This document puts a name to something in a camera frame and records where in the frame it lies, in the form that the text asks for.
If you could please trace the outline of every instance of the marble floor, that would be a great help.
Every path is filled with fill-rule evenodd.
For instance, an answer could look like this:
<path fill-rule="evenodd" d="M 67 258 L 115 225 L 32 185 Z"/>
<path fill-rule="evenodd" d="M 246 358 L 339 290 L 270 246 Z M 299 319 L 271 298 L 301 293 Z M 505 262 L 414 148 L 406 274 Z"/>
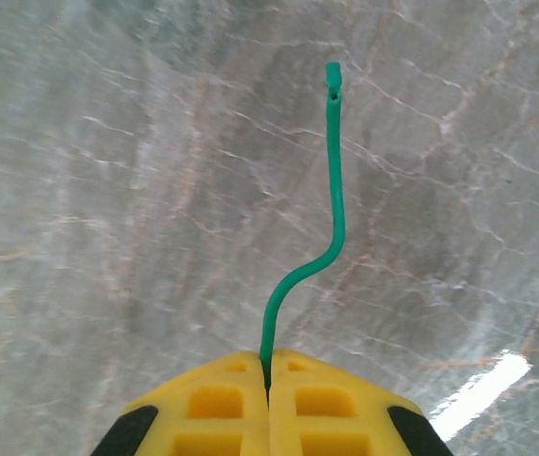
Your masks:
<path fill-rule="evenodd" d="M 164 380 L 277 344 L 539 455 L 539 1 L 0 0 L 0 455 L 88 455 Z"/>

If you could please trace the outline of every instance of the green wire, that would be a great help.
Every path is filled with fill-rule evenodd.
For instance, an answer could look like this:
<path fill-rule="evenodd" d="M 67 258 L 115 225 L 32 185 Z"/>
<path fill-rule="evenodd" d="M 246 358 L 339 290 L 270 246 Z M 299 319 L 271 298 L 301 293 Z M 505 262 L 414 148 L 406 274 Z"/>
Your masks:
<path fill-rule="evenodd" d="M 265 379 L 265 388 L 271 388 L 271 359 L 276 339 L 276 324 L 281 303 L 290 290 L 303 279 L 329 266 L 345 243 L 345 210 L 343 208 L 343 181 L 340 157 L 340 115 L 341 115 L 341 70 L 337 62 L 326 64 L 326 143 L 328 148 L 328 171 L 330 175 L 330 196 L 333 204 L 333 240 L 323 255 L 304 264 L 281 280 L 267 302 L 262 320 L 260 339 L 260 363 Z"/>

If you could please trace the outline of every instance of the gray marble surface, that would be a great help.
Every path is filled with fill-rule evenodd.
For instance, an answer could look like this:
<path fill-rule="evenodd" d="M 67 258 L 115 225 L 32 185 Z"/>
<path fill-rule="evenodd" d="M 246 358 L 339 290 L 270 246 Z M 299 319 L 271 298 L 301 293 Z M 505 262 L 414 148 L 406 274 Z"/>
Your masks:
<path fill-rule="evenodd" d="M 539 455 L 539 1 L 0 0 L 0 455 L 277 343 L 415 400 L 457 455 Z"/>

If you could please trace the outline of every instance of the wire tip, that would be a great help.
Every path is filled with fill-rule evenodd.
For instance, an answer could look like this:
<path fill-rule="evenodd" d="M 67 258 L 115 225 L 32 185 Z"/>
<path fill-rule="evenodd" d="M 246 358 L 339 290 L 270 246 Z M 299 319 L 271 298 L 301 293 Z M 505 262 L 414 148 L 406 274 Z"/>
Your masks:
<path fill-rule="evenodd" d="M 326 85 L 329 93 L 338 93 L 341 89 L 343 79 L 341 77 L 341 65 L 339 62 L 329 62 L 326 64 Z"/>

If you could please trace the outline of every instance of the black rubber part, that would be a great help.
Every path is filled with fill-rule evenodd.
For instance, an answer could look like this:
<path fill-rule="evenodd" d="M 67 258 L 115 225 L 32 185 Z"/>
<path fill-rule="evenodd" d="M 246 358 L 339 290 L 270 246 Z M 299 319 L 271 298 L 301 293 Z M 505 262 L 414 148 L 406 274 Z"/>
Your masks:
<path fill-rule="evenodd" d="M 134 456 L 157 413 L 156 407 L 143 406 L 120 416 L 91 456 Z"/>
<path fill-rule="evenodd" d="M 425 416 L 400 406 L 389 407 L 388 412 L 411 456 L 452 456 Z"/>

